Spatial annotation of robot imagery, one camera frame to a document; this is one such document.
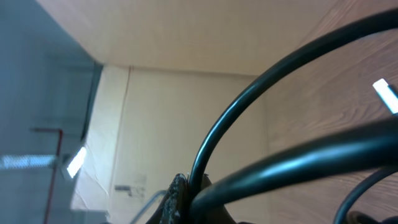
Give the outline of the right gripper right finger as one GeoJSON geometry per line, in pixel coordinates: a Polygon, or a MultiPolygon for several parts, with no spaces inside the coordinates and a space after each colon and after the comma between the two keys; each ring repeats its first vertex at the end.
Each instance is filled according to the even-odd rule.
{"type": "Polygon", "coordinates": [[[201,212],[199,223],[236,223],[224,206],[234,201],[236,201],[236,180],[233,176],[213,185],[208,175],[204,175],[198,195],[201,212]]]}

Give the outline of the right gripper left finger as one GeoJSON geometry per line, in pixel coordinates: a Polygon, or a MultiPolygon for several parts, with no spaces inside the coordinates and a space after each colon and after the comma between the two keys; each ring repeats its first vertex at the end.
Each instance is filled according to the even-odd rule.
{"type": "Polygon", "coordinates": [[[160,205],[146,224],[183,224],[187,221],[187,178],[177,174],[160,205]]]}

